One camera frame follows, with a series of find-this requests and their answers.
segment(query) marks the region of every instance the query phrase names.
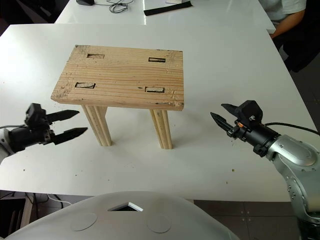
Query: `white tabletop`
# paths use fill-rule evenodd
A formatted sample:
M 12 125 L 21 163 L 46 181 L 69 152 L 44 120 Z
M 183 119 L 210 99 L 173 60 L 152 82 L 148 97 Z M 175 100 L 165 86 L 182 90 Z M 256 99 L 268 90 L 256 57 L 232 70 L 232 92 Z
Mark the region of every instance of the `white tabletop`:
M 0 189 L 98 195 L 147 190 L 188 199 L 287 201 L 285 181 L 253 147 L 232 141 L 210 112 L 235 120 L 220 104 L 256 100 L 263 122 L 314 129 L 312 119 L 268 33 L 256 27 L 90 24 L 11 25 L 0 37 L 0 126 L 21 124 L 30 103 L 48 113 L 79 110 L 55 123 L 61 133 L 89 127 L 60 145 L 34 145 L 0 165 Z M 148 110 L 110 107 L 114 145 L 99 146 L 77 105 L 51 93 L 74 45 L 183 51 L 184 110 L 169 111 L 174 149 L 159 146 Z M 282 134 L 320 148 L 315 134 L 284 126 Z
M 95 2 L 106 4 L 104 0 Z M 216 22 L 241 22 L 243 25 L 253 23 L 269 33 L 275 31 L 258 0 L 192 0 L 191 3 L 193 7 L 145 16 L 144 10 L 172 4 L 166 0 L 134 0 L 128 11 L 114 14 L 108 6 L 84 6 L 70 0 L 55 23 L 211 26 Z

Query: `person's arm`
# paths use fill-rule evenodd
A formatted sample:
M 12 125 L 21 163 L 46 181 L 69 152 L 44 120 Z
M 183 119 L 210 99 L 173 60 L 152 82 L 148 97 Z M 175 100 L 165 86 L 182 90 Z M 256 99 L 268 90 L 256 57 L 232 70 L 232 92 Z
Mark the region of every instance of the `person's arm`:
M 298 11 L 295 13 L 290 14 L 285 19 L 283 19 L 278 26 L 275 28 L 275 32 L 273 34 L 270 34 L 271 38 L 275 38 L 276 36 L 279 36 L 280 34 L 283 34 L 290 29 L 292 29 L 294 26 L 296 26 L 298 23 L 302 21 L 305 15 L 305 10 Z

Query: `robotic arm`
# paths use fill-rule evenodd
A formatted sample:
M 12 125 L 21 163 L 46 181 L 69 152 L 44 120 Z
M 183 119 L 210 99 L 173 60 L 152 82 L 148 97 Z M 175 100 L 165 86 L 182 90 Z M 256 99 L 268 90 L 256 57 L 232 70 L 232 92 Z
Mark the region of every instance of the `robotic arm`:
M 280 135 L 261 123 L 263 112 L 256 101 L 240 106 L 222 104 L 237 117 L 232 126 L 218 114 L 214 121 L 234 139 L 253 146 L 253 152 L 270 160 L 283 176 L 298 218 L 302 239 L 320 239 L 320 153 L 312 145 Z
M 34 144 L 57 145 L 80 136 L 88 129 L 87 127 L 73 128 L 59 135 L 55 135 L 50 129 L 53 122 L 70 119 L 78 113 L 75 110 L 63 110 L 46 114 L 46 110 L 42 109 L 40 104 L 32 103 L 25 113 L 25 124 L 11 131 L 6 129 L 11 126 L 0 128 L 0 163 L 4 158 Z

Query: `wood grain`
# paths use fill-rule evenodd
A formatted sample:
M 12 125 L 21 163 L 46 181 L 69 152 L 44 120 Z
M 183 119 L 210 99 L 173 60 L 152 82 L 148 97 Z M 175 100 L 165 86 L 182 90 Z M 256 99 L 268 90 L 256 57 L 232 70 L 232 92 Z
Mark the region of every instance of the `wood grain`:
M 173 147 L 167 111 L 151 109 L 150 112 L 161 148 L 172 149 Z
M 82 105 L 95 137 L 101 146 L 111 146 L 112 141 L 106 121 L 106 106 Z
M 164 91 L 146 90 L 160 88 Z M 64 104 L 181 111 L 183 53 L 76 45 L 51 98 Z

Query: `black chair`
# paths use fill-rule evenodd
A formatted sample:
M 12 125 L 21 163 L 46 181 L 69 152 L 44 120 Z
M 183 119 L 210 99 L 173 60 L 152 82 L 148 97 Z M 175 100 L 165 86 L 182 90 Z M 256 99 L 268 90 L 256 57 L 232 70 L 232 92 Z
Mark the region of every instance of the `black chair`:
M 297 73 L 305 68 L 320 53 L 320 0 L 307 0 L 302 21 L 273 42 L 278 50 L 283 45 L 289 71 Z
M 55 0 L 20 0 L 49 24 L 53 24 L 61 11 L 56 9 Z M 0 15 L 9 24 L 33 24 L 16 0 L 0 0 Z

